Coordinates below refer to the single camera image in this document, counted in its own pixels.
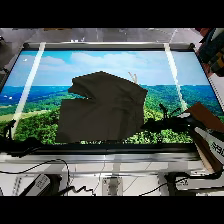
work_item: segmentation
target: landscape image on screen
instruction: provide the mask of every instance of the landscape image on screen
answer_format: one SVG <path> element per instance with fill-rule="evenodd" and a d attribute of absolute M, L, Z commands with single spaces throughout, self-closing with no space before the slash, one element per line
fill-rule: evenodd
<path fill-rule="evenodd" d="M 27 78 L 38 51 L 22 51 L 0 94 L 0 131 L 13 119 Z M 177 69 L 182 101 L 178 95 L 165 51 L 75 51 L 45 50 L 32 83 L 14 139 L 24 141 L 35 137 L 44 144 L 54 144 L 62 99 L 80 97 L 68 93 L 72 78 L 104 71 L 129 81 L 129 72 L 136 74 L 137 82 L 148 90 L 144 104 L 144 120 L 163 117 L 159 104 L 172 112 L 184 105 L 189 108 L 201 102 L 224 121 L 223 111 L 194 52 L 172 51 Z M 124 144 L 154 144 L 157 135 L 147 131 L 124 139 Z M 164 143 L 189 143 L 187 133 L 162 131 Z"/>

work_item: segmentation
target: forest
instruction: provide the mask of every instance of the forest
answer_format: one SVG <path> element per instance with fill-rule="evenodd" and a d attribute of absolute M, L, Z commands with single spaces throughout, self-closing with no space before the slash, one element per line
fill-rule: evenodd
<path fill-rule="evenodd" d="M 163 117 L 159 104 L 162 103 L 172 112 L 180 107 L 180 101 L 175 86 L 142 86 L 148 90 L 144 105 L 144 120 L 154 118 L 159 120 Z M 81 97 L 76 94 L 69 94 L 68 87 L 32 87 L 24 113 L 34 111 L 44 111 L 42 114 L 36 114 L 28 118 L 21 119 L 16 130 L 15 139 L 23 141 L 28 137 L 35 137 L 44 144 L 54 144 L 59 120 L 59 108 L 62 99 L 72 99 Z M 215 115 L 224 121 L 223 112 L 219 106 L 213 90 L 210 86 L 182 86 L 181 92 L 188 107 L 196 102 L 202 102 Z M 13 103 L 6 97 L 0 101 L 0 116 L 13 114 L 19 102 L 19 97 L 12 95 Z M 8 121 L 0 122 L 0 132 Z M 164 143 L 188 143 L 192 142 L 187 133 L 177 134 L 171 130 L 162 131 L 162 139 Z M 147 131 L 137 133 L 134 136 L 124 139 L 122 142 L 126 144 L 152 144 L 156 143 L 157 136 L 155 133 Z"/>

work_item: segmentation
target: large display screen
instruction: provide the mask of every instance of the large display screen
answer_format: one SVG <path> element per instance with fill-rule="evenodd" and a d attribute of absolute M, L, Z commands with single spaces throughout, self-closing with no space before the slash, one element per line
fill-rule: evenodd
<path fill-rule="evenodd" d="M 22 51 L 0 94 L 0 128 L 13 119 L 27 78 L 38 51 Z M 42 143 L 54 144 L 62 99 L 79 97 L 68 93 L 72 78 L 104 71 L 132 81 L 148 90 L 144 104 L 144 119 L 163 117 L 159 104 L 170 112 L 185 105 L 189 108 L 201 102 L 216 116 L 223 111 L 194 52 L 171 51 L 177 75 L 174 76 L 165 51 L 80 51 L 45 50 L 16 128 L 14 139 L 35 137 Z M 187 133 L 162 132 L 164 143 L 192 142 Z M 153 144 L 154 133 L 140 132 L 122 143 Z"/>

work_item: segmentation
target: white tape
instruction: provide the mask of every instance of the white tape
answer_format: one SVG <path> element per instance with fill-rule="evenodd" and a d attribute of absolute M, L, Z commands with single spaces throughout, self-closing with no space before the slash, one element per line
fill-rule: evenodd
<path fill-rule="evenodd" d="M 170 51 L 169 44 L 165 43 L 164 48 L 165 48 L 166 56 L 168 58 L 170 69 L 171 69 L 171 72 L 172 72 L 172 75 L 173 75 L 173 79 L 174 79 L 174 82 L 175 82 L 175 85 L 176 85 L 176 88 L 177 88 L 177 93 L 178 93 L 178 96 L 179 96 L 179 99 L 180 99 L 180 102 L 181 102 L 182 111 L 185 111 L 187 109 L 187 103 L 183 100 L 182 94 L 180 92 L 180 85 L 178 84 L 178 80 L 177 80 L 177 67 L 175 65 L 173 55 Z"/>
<path fill-rule="evenodd" d="M 28 95 L 29 95 L 29 92 L 30 92 L 30 88 L 32 86 L 33 80 L 34 80 L 35 75 L 37 73 L 37 69 L 39 67 L 42 54 L 44 53 L 45 44 L 46 44 L 46 42 L 40 43 L 39 51 L 37 52 L 37 55 L 34 59 L 32 69 L 30 71 L 28 79 L 26 80 L 26 84 L 24 86 L 22 95 L 20 97 L 18 106 L 16 108 L 16 112 L 13 116 L 13 119 L 16 120 L 16 122 L 14 124 L 14 128 L 12 128 L 12 137 L 15 134 L 16 128 L 18 126 L 19 120 L 21 118 L 21 115 L 22 115 L 22 112 L 23 112 L 23 109 L 24 109 L 24 106 L 26 104 L 26 101 L 27 101 L 27 98 L 28 98 Z"/>

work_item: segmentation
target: blue sky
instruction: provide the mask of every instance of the blue sky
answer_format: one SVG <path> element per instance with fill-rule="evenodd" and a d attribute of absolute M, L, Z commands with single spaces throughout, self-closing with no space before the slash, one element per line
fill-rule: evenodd
<path fill-rule="evenodd" d="M 37 51 L 23 51 L 18 58 L 7 86 L 24 86 Z M 193 52 L 172 52 L 180 85 L 209 85 Z M 71 86 L 72 78 L 105 71 L 138 84 L 174 85 L 164 51 L 45 51 L 38 67 L 34 86 Z"/>

